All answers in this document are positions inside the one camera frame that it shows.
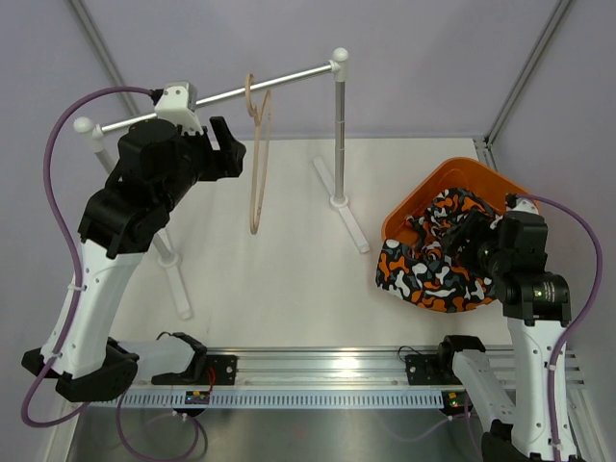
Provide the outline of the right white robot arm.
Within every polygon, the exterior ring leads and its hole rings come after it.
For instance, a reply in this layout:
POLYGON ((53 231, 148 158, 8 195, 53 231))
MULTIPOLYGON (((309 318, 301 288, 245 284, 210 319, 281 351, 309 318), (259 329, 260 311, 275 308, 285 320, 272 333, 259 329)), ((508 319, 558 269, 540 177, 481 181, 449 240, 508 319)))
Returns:
POLYGON ((569 287, 546 271, 548 226, 535 210, 493 222, 472 211, 446 234, 445 252, 491 279, 514 350, 516 397, 497 380, 482 342, 447 336, 436 371, 459 381, 482 425, 485 461, 577 461, 559 339, 572 319, 569 287))

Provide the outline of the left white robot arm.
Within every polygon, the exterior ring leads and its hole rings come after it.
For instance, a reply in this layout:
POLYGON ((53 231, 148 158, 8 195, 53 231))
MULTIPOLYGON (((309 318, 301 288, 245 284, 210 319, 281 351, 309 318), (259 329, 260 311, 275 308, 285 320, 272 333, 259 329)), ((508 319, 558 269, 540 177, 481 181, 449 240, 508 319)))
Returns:
POLYGON ((118 140, 118 161, 78 227, 82 278, 69 290, 79 301, 63 347, 55 352, 49 343, 22 359, 29 372, 54 379, 66 400, 113 400, 139 380, 184 385, 208 379, 207 348, 188 334, 126 342, 110 332, 131 276, 182 198, 198 182, 237 178, 243 171, 245 146, 224 117, 210 123, 213 136, 205 129, 189 134, 164 119, 145 120, 118 140))

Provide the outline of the orange camouflage shorts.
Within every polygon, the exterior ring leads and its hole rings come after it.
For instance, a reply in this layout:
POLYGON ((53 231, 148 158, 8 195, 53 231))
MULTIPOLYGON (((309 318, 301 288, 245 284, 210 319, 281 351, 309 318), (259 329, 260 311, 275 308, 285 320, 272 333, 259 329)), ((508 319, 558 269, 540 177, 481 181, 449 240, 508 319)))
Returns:
POLYGON ((442 313, 471 311, 496 300, 492 280, 448 256, 441 239, 470 213, 478 212, 492 226, 501 215, 475 193, 451 188, 439 192, 419 214, 405 218, 418 239, 405 244, 383 242, 375 271, 375 285, 420 308, 442 313))

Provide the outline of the beige wooden hanger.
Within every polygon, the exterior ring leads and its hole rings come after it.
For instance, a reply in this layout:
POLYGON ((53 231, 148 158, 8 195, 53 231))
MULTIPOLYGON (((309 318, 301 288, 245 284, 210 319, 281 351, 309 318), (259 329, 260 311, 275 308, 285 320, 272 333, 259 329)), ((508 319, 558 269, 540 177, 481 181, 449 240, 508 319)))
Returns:
POLYGON ((259 232, 268 178, 272 97, 271 91, 267 90, 262 101, 256 103, 252 98, 251 87, 253 82, 253 74, 248 73, 244 81, 244 102, 254 125, 248 223, 250 234, 255 236, 259 232))

